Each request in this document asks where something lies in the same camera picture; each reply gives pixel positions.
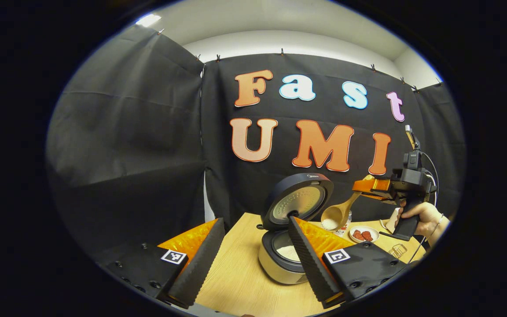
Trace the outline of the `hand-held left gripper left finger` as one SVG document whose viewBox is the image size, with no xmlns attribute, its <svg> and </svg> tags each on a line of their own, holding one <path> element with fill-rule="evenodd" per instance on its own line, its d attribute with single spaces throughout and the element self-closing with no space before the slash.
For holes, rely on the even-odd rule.
<svg viewBox="0 0 507 317">
<path fill-rule="evenodd" d="M 163 243 L 134 243 L 98 264 L 141 293 L 177 307 L 195 304 L 225 236 L 217 218 Z"/>
</svg>

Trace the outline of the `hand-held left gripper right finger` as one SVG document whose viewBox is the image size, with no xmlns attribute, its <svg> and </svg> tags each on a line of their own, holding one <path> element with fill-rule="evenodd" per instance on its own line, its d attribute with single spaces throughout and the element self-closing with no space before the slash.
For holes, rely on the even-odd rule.
<svg viewBox="0 0 507 317">
<path fill-rule="evenodd" d="M 316 299 L 325 309 L 368 297 L 408 268 L 374 243 L 351 243 L 290 215 L 288 234 Z"/>
</svg>

